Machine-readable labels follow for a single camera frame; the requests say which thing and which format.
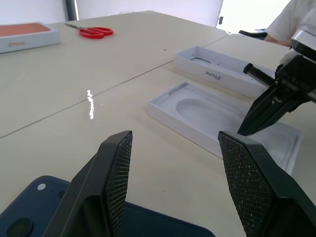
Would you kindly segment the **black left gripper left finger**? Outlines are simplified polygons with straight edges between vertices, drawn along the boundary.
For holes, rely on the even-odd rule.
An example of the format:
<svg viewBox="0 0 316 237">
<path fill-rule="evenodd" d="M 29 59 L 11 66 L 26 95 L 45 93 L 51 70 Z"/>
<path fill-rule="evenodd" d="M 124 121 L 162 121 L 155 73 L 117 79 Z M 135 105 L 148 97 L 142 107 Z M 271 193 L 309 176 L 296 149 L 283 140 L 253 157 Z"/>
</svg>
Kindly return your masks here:
<svg viewBox="0 0 316 237">
<path fill-rule="evenodd" d="M 117 237 L 127 194 L 132 131 L 109 136 L 72 179 L 45 237 Z"/>
</svg>

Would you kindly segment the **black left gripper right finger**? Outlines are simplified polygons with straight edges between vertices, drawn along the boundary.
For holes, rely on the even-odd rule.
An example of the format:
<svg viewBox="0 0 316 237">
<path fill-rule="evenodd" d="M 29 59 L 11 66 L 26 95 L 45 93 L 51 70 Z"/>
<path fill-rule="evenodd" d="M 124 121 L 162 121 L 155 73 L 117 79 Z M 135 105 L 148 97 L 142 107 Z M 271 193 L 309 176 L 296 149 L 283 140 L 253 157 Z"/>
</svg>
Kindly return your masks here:
<svg viewBox="0 0 316 237">
<path fill-rule="evenodd" d="M 230 195 L 248 237 L 314 237 L 316 207 L 264 146 L 220 131 Z"/>
</svg>

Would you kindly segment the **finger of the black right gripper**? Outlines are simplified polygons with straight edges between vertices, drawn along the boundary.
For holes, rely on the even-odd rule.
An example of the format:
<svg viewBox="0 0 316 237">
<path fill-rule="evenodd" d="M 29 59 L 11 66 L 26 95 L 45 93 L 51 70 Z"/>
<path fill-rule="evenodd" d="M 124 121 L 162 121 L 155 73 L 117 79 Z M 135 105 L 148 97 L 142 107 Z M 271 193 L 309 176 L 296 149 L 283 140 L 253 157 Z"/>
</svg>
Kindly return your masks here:
<svg viewBox="0 0 316 237">
<path fill-rule="evenodd" d="M 293 100 L 275 102 L 274 100 L 255 101 L 246 115 L 246 135 L 257 133 L 275 124 L 283 115 L 295 107 Z"/>
<path fill-rule="evenodd" d="M 272 120 L 280 109 L 280 102 L 275 101 L 278 93 L 279 86 L 271 86 L 253 102 L 238 134 L 252 135 L 275 123 Z"/>
</svg>

